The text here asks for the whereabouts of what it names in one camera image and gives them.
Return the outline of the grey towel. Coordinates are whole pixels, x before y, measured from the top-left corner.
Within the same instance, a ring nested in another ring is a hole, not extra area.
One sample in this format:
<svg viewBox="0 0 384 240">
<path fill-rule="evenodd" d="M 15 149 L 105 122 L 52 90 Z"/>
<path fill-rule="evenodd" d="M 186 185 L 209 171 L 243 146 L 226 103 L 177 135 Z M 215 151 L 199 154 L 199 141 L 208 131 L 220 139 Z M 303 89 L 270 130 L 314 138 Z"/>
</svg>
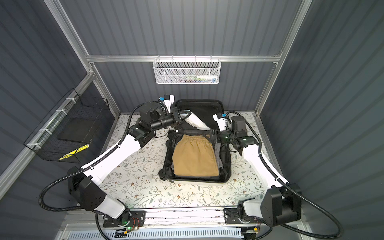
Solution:
<svg viewBox="0 0 384 240">
<path fill-rule="evenodd" d="M 214 154 L 219 169 L 223 168 L 223 161 L 221 159 L 221 143 L 214 144 Z"/>
</svg>

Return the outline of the floral table cloth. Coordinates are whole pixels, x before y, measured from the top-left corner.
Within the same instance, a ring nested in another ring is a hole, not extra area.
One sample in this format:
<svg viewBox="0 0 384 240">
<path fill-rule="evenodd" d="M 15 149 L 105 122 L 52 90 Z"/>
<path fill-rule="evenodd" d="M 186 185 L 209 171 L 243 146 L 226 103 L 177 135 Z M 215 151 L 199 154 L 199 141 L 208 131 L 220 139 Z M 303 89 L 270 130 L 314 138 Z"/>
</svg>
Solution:
<svg viewBox="0 0 384 240">
<path fill-rule="evenodd" d="M 162 181 L 158 175 L 166 156 L 166 130 L 142 150 L 121 162 L 100 184 L 131 209 L 235 206 L 260 199 L 266 191 L 261 177 L 238 153 L 232 153 L 232 175 L 224 184 Z"/>
</svg>

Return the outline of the black hard-shell suitcase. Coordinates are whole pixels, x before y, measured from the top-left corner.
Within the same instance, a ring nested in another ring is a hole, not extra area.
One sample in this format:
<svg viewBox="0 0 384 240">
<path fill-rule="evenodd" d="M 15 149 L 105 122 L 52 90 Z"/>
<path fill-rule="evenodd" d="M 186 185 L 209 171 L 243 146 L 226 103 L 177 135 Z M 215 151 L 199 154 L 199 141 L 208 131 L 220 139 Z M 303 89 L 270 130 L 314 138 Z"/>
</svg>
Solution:
<svg viewBox="0 0 384 240">
<path fill-rule="evenodd" d="M 159 177 L 163 181 L 187 181 L 224 184 L 232 175 L 230 151 L 219 142 L 219 126 L 215 114 L 224 113 L 219 100 L 178 100 L 179 110 L 189 110 L 204 124 L 193 127 L 190 119 L 168 133 L 167 152 Z"/>
</svg>

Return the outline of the aluminium mounting rail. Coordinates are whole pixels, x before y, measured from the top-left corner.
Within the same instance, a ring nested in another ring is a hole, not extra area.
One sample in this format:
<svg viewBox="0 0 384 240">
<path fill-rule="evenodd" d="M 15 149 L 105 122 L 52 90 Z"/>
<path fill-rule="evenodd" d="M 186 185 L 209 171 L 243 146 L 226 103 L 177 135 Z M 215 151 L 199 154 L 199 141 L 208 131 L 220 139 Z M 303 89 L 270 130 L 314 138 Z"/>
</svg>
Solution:
<svg viewBox="0 0 384 240">
<path fill-rule="evenodd" d="M 195 227 L 242 227 L 260 225 L 255 217 L 240 218 L 237 208 L 228 207 L 187 207 L 131 209 L 131 215 L 140 228 L 195 228 Z M 95 214 L 84 210 L 73 211 L 66 215 L 60 230 L 95 229 Z"/>
</svg>

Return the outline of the white toiletry pouch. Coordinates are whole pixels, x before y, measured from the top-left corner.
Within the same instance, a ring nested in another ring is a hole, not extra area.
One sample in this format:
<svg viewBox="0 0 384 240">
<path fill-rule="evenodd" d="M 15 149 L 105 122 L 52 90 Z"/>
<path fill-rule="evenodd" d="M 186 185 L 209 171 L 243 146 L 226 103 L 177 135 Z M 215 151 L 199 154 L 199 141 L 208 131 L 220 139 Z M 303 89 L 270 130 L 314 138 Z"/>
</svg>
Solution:
<svg viewBox="0 0 384 240">
<path fill-rule="evenodd" d="M 190 114 L 190 115 L 187 117 L 186 122 L 189 125 L 191 125 L 192 127 L 196 128 L 198 130 L 204 130 L 204 131 L 208 131 L 211 129 L 199 117 L 197 117 L 197 115 L 195 115 L 193 112 L 187 111 L 187 115 L 188 114 Z"/>
</svg>

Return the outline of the tan shorts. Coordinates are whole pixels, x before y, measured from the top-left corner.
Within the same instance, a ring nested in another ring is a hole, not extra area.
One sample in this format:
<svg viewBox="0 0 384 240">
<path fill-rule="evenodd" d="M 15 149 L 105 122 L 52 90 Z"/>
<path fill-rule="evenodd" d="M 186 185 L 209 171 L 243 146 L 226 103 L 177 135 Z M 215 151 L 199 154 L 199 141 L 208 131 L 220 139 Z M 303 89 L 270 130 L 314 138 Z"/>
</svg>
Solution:
<svg viewBox="0 0 384 240">
<path fill-rule="evenodd" d="M 213 145 L 203 136 L 184 135 L 175 146 L 172 160 L 177 176 L 219 176 Z"/>
</svg>

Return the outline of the white perforated vent panel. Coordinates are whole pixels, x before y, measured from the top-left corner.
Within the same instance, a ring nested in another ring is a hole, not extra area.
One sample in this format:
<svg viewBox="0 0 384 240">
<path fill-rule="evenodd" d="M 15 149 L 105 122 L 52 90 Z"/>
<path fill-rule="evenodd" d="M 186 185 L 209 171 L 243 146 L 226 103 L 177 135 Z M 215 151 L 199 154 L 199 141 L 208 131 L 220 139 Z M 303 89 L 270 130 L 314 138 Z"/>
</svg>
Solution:
<svg viewBox="0 0 384 240">
<path fill-rule="evenodd" d="M 144 229 L 127 234 L 116 234 L 109 230 L 105 235 L 110 240 L 176 240 L 176 239 L 207 239 L 225 238 L 241 239 L 241 230 L 237 228 L 180 228 L 180 229 Z"/>
</svg>

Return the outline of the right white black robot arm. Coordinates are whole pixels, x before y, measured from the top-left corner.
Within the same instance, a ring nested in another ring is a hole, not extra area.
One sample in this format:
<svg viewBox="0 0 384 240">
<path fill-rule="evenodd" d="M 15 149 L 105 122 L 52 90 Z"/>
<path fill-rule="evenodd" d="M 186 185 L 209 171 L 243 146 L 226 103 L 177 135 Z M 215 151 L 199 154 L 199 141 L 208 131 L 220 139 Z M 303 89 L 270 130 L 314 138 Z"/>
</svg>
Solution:
<svg viewBox="0 0 384 240">
<path fill-rule="evenodd" d="M 217 131 L 213 131 L 213 139 L 224 145 L 231 144 L 261 177 L 262 184 L 267 188 L 259 200 L 250 199 L 238 204 L 239 220 L 249 222 L 255 219 L 263 221 L 269 227 L 300 220 L 302 200 L 284 187 L 289 182 L 264 159 L 262 142 L 256 136 L 248 134 L 248 122 L 245 118 L 237 115 L 229 119 L 226 114 L 214 114 L 213 119 L 219 126 Z"/>
</svg>

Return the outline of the yellow black striped item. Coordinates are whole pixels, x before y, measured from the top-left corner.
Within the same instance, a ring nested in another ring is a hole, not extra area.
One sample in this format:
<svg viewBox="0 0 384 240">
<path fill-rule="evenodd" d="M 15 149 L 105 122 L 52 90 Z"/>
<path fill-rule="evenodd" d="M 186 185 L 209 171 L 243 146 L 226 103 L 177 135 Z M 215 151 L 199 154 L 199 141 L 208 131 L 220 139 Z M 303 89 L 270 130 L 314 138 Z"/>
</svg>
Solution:
<svg viewBox="0 0 384 240">
<path fill-rule="evenodd" d="M 84 150 L 86 150 L 86 149 L 89 148 L 89 147 L 90 147 L 89 144 L 84 145 L 84 146 L 82 146 L 82 147 L 80 147 L 80 148 L 78 148 L 78 149 L 76 149 L 76 150 L 74 150 L 74 151 L 72 151 L 72 152 L 70 152 L 70 153 L 68 153 L 68 154 L 65 154 L 64 156 L 62 156 L 61 158 L 59 158 L 59 161 L 64 160 L 64 159 L 68 159 L 68 158 L 70 158 L 70 157 L 72 157 L 72 156 L 75 156 L 77 153 L 79 153 L 79 152 L 81 152 L 81 151 L 84 151 Z"/>
</svg>

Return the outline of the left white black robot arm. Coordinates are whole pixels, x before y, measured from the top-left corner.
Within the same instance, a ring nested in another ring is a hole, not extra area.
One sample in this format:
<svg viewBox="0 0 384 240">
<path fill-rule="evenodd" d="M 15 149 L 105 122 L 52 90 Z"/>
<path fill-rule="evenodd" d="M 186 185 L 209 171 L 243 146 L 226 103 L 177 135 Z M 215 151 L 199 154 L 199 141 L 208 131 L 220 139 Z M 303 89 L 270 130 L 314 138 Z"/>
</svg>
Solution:
<svg viewBox="0 0 384 240">
<path fill-rule="evenodd" d="M 99 186 L 104 179 L 126 158 L 141 150 L 155 137 L 159 129 L 180 124 L 191 116 L 191 111 L 167 107 L 160 102 L 147 102 L 135 107 L 140 113 L 140 122 L 127 125 L 121 139 L 95 160 L 84 165 L 68 180 L 69 193 L 79 203 L 79 208 L 118 219 L 128 214 L 129 208 L 109 196 Z"/>
</svg>

